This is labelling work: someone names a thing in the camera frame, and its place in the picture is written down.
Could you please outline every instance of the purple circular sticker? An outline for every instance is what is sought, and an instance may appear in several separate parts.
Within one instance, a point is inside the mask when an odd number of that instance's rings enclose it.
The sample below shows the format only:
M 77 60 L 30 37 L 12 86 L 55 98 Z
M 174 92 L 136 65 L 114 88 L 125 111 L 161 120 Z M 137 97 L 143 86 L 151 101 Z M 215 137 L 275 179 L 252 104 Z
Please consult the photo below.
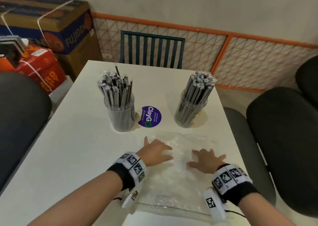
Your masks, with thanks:
M 155 127 L 161 121 L 161 113 L 155 107 L 143 107 L 141 120 L 138 122 L 143 127 Z

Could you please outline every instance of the barcode label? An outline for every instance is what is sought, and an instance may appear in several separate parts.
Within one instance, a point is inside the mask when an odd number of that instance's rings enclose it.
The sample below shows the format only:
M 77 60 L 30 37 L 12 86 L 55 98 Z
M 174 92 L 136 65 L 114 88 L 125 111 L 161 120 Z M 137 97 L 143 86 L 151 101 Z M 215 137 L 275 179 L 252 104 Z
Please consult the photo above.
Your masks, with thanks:
M 45 49 L 39 49 L 39 50 L 33 52 L 31 55 L 40 56 L 40 55 L 44 54 L 45 52 L 47 52 L 47 50 L 45 50 Z

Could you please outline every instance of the red box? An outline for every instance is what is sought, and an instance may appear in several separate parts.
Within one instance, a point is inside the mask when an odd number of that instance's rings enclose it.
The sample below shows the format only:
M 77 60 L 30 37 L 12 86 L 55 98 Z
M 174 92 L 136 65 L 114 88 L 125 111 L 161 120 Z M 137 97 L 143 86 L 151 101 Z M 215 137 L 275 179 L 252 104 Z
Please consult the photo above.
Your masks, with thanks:
M 33 44 L 28 45 L 15 71 L 37 81 L 49 94 L 66 80 L 65 73 L 53 52 L 50 49 Z

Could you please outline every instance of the metal chair back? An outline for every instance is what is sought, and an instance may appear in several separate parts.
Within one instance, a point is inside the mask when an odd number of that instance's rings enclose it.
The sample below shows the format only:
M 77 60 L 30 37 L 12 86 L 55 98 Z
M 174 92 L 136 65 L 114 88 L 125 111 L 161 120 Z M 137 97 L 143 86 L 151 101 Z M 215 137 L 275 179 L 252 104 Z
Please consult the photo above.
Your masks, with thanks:
M 120 49 L 120 63 L 125 63 L 125 35 L 128 35 L 128 63 L 133 64 L 133 36 L 136 36 L 136 61 L 135 64 L 139 65 L 140 63 L 140 37 L 143 37 L 143 59 L 142 64 L 147 65 L 147 49 L 148 49 L 148 38 L 151 38 L 151 47 L 150 47 L 150 66 L 154 66 L 154 56 L 155 56 L 155 43 L 156 39 L 158 42 L 158 53 L 157 53 L 157 67 L 161 65 L 161 55 L 162 55 L 162 45 L 163 40 L 166 40 L 166 48 L 165 48 L 165 56 L 163 61 L 163 67 L 168 67 L 168 58 L 169 58 L 169 50 L 170 43 L 173 41 L 172 55 L 170 68 L 174 68 L 174 63 L 177 55 L 177 46 L 178 41 L 181 42 L 179 61 L 177 64 L 177 69 L 181 69 L 182 67 L 182 57 L 183 51 L 185 48 L 185 38 L 172 37 L 172 36 L 164 36 L 164 35 L 155 35 L 155 34 L 147 34 L 147 33 L 139 33 L 139 32 L 130 32 L 130 31 L 121 31 L 121 49 Z

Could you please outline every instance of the transparent plastic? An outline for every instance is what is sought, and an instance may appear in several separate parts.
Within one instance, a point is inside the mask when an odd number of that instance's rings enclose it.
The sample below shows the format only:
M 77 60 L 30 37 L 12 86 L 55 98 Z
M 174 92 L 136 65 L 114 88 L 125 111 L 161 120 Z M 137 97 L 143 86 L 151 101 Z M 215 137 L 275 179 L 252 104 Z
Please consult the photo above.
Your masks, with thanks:
M 175 113 L 175 122 L 183 127 L 189 128 L 195 124 L 195 119 L 206 106 L 208 100 L 200 104 L 193 104 L 185 99 L 185 90 L 181 93 L 181 98 Z
M 207 137 L 194 134 L 156 132 L 149 135 L 173 148 L 165 151 L 172 161 L 147 168 L 136 210 L 161 215 L 179 216 L 213 223 L 209 208 L 201 192 L 211 187 L 211 175 L 187 168 L 186 162 L 197 161 L 192 149 L 210 150 L 214 144 Z
M 106 97 L 104 104 L 107 108 L 108 115 L 113 127 L 118 132 L 127 132 L 133 128 L 135 124 L 134 96 L 131 94 L 131 100 L 123 107 L 112 107 L 108 104 Z

